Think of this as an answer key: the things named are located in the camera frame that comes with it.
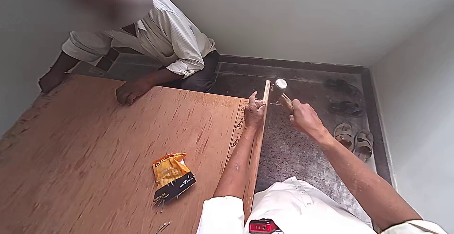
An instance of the black and yellow packet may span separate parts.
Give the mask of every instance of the black and yellow packet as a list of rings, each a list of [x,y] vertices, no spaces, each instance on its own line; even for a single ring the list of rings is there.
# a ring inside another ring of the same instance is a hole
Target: black and yellow packet
[[[157,182],[153,202],[169,201],[195,184],[194,174],[184,163],[185,156],[185,153],[174,153],[152,162]]]

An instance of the rolled-up sleeve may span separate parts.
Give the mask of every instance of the rolled-up sleeve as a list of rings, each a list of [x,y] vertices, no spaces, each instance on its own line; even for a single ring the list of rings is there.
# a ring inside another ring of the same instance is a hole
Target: rolled-up sleeve
[[[243,225],[243,200],[216,197],[203,202],[197,234],[242,234]]]
[[[61,49],[73,58],[93,62],[109,52],[111,43],[112,38],[102,32],[71,32]]]
[[[412,220],[392,226],[383,231],[382,234],[446,234],[446,232],[438,224],[423,220]]]
[[[159,19],[162,19],[164,33],[172,42],[173,51],[178,56],[174,63],[171,63],[167,69],[183,75],[183,78],[200,71],[204,67],[203,58],[197,46],[196,36],[191,30],[191,24],[186,20],[178,17],[172,11],[161,11]]]

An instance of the floor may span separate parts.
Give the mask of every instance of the floor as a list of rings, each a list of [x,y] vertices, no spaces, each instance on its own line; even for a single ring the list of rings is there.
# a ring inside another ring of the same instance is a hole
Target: floor
[[[119,47],[112,49],[96,66],[81,62],[73,72],[130,81],[160,66],[151,58],[132,49]],[[309,103],[331,132],[340,123],[349,123],[354,132],[361,129],[370,130],[375,137],[374,155],[367,164],[390,183],[387,156],[368,69],[222,56],[216,74],[216,83],[210,93],[247,98],[252,92],[258,91],[257,98],[261,98],[266,80],[274,82],[277,78],[283,78],[289,86],[288,96]],[[364,96],[351,98],[333,91],[324,85],[327,79],[347,80],[359,88]],[[328,111],[330,102],[343,100],[358,102],[367,115],[352,118]],[[270,104],[256,192],[292,176],[314,185],[349,212],[370,224],[370,218],[350,194],[318,146],[292,127],[288,114],[281,105]]]

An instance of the sandal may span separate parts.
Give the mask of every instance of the sandal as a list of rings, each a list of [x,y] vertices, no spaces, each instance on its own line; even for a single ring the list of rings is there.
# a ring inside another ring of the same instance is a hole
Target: sandal
[[[345,95],[355,97],[360,93],[360,90],[355,86],[349,84],[346,80],[337,79],[337,80],[327,80],[326,85],[329,88],[332,88],[336,91],[340,91]]]
[[[360,107],[360,105],[350,101],[330,103],[328,109],[332,113],[347,115],[350,117],[360,117],[364,115],[364,110]]]
[[[355,136],[355,154],[360,160],[366,162],[372,156],[374,136],[367,130],[360,130]]]
[[[334,138],[349,151],[353,152],[353,129],[347,123],[339,124],[333,133]]]

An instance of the white wall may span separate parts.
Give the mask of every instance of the white wall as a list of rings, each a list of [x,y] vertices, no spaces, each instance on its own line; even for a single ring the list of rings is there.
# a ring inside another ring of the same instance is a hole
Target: white wall
[[[222,54],[371,65],[454,0],[172,0]]]
[[[16,31],[21,0],[0,0],[0,137],[39,94],[67,32]]]
[[[454,233],[454,7],[372,67],[400,194]]]

